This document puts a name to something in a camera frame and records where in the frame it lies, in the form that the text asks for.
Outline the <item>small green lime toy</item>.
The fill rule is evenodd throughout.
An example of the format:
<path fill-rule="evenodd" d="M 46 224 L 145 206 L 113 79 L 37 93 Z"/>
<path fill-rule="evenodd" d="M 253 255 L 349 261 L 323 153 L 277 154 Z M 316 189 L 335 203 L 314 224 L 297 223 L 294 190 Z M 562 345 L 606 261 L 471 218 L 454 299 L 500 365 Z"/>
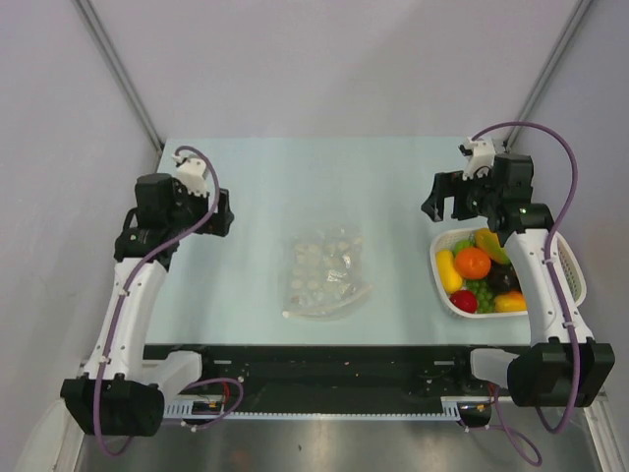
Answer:
<path fill-rule="evenodd" d="M 469 249 L 473 246 L 474 243 L 469 239 L 458 241 L 452 249 L 453 255 L 457 256 L 462 250 Z"/>

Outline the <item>orange toy fruit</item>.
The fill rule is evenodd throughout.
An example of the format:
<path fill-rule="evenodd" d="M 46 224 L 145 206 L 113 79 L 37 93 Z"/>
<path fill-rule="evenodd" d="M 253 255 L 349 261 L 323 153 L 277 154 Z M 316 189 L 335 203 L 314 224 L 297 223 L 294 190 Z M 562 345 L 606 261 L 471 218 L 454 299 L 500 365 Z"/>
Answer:
<path fill-rule="evenodd" d="M 490 272 L 491 259 L 483 250 L 470 247 L 457 253 L 454 266 L 463 278 L 480 280 Z"/>

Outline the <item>yellow lemon toy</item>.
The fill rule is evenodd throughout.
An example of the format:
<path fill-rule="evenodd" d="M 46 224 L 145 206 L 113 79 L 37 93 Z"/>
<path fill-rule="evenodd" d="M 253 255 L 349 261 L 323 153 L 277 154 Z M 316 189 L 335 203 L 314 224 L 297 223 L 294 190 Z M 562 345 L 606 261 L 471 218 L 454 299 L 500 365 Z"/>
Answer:
<path fill-rule="evenodd" d="M 447 294 L 460 290 L 464 279 L 455 267 L 455 258 L 451 251 L 441 250 L 435 255 L 437 272 L 443 289 Z"/>

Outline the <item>dark purple plum toy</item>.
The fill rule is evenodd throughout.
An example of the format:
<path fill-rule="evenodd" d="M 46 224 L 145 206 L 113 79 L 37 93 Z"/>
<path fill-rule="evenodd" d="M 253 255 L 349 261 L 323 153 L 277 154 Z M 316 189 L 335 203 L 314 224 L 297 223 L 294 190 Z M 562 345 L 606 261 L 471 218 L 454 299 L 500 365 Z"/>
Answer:
<path fill-rule="evenodd" d="M 488 287 L 498 294 L 520 290 L 520 283 L 513 265 L 492 264 L 486 276 L 486 282 Z"/>

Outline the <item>red apple toy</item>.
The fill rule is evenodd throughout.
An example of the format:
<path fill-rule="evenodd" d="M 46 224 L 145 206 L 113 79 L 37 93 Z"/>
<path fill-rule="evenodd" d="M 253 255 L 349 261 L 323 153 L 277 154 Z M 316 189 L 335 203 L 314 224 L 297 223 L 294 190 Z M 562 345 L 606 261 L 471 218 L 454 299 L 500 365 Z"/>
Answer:
<path fill-rule="evenodd" d="M 469 314 L 474 314 L 479 307 L 477 296 L 470 290 L 453 292 L 449 297 L 449 301 L 458 310 Z"/>

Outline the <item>green grape bunch toy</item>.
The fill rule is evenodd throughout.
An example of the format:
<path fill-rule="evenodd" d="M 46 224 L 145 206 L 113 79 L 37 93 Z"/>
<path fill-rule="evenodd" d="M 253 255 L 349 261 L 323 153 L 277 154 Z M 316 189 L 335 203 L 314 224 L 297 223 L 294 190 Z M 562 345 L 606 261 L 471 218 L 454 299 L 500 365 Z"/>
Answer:
<path fill-rule="evenodd" d="M 467 280 L 465 287 L 471 291 L 477 300 L 477 314 L 493 313 L 495 294 L 488 286 L 485 279 L 480 280 Z"/>

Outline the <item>clear zip top bag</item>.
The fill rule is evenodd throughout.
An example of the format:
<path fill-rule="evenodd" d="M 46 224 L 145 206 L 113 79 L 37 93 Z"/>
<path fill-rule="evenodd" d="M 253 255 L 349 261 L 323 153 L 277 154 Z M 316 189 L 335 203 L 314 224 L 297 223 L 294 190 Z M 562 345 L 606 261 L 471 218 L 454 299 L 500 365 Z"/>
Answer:
<path fill-rule="evenodd" d="M 363 271 L 363 234 L 354 227 L 311 228 L 286 246 L 285 319 L 331 321 L 347 317 L 373 291 Z"/>

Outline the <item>yellow green mango toy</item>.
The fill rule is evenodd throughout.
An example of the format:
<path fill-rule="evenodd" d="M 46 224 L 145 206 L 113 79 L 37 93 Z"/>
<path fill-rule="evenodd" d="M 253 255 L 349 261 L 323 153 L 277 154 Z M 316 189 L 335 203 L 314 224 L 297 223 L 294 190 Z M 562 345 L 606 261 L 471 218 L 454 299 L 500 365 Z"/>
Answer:
<path fill-rule="evenodd" d="M 489 229 L 480 228 L 476 230 L 474 233 L 474 242 L 493 262 L 504 266 L 510 264 L 505 250 L 500 246 L 497 235 Z"/>

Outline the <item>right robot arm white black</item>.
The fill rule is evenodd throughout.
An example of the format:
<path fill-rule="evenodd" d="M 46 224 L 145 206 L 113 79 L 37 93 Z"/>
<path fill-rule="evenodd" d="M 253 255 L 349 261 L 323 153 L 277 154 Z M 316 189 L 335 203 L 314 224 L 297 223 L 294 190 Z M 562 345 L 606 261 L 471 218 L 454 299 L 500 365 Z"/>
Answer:
<path fill-rule="evenodd" d="M 482 216 L 514 265 L 527 305 L 531 346 L 519 355 L 478 348 L 455 367 L 465 394 L 487 383 L 509 391 L 524 407 L 588 407 L 614 363 L 612 347 L 595 341 L 571 296 L 561 267 L 549 208 L 532 200 L 534 164 L 526 155 L 499 154 L 484 176 L 462 171 L 435 174 L 422 205 L 434 222 L 452 199 L 452 218 Z"/>

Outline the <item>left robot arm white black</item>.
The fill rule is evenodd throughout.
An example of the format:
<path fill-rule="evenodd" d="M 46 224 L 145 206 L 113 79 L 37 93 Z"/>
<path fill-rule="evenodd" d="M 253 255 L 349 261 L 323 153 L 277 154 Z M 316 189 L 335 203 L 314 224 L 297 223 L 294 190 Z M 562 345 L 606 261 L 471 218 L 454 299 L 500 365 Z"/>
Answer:
<path fill-rule="evenodd" d="M 143 351 L 153 308 L 178 249 L 178 236 L 228 234 L 234 214 L 228 190 L 196 196 L 182 177 L 153 173 L 135 185 L 115 241 L 114 282 L 104 323 L 83 372 L 60 395 L 89 436 L 151 437 L 165 406 L 188 386 L 211 390 L 217 370 L 193 351 L 175 351 L 153 368 Z"/>

